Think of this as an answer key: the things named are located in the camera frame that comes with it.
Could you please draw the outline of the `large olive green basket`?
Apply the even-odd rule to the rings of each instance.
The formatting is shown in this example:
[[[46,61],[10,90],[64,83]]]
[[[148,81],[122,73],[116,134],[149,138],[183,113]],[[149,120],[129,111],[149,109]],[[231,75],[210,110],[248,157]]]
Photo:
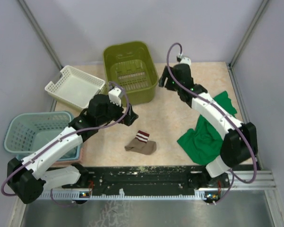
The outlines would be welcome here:
[[[115,44],[103,51],[107,81],[123,87],[132,105],[152,101],[159,80],[148,46],[141,41]]]

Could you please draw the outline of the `white perforated basket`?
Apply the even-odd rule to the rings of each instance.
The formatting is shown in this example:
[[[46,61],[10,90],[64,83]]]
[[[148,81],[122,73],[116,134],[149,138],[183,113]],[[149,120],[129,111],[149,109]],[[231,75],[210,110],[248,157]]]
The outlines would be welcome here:
[[[45,91],[56,101],[81,111],[88,107],[90,100],[104,91],[106,82],[72,66],[60,71],[57,82],[49,82]]]

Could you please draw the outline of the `teal lattice basket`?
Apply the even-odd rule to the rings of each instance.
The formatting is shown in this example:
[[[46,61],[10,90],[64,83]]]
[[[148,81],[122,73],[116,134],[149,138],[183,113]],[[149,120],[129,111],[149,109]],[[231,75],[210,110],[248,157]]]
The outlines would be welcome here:
[[[59,135],[72,120],[73,115],[67,111],[20,114],[9,124],[4,149],[17,155],[31,154]]]

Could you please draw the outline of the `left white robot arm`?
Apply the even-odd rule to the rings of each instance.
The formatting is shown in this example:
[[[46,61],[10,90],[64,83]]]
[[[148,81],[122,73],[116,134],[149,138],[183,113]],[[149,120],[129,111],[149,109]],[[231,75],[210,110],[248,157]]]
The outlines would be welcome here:
[[[123,109],[118,95],[95,95],[86,109],[52,141],[22,160],[8,162],[8,185],[24,204],[34,202],[44,190],[62,186],[84,187],[89,182],[89,172],[81,164],[50,170],[49,168],[68,151],[87,141],[100,129],[117,123],[130,126],[138,119],[130,103]]]

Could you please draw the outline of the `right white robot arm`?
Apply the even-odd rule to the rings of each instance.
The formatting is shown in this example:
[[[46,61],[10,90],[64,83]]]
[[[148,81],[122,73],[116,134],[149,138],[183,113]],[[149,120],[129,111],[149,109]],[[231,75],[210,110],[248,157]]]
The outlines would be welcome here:
[[[200,113],[195,129],[189,129],[177,142],[194,163],[204,166],[205,186],[215,186],[221,174],[249,158],[256,164],[256,127],[235,118],[236,110],[226,92],[212,98],[202,85],[194,83],[185,63],[166,66],[159,86],[177,92],[181,101]]]

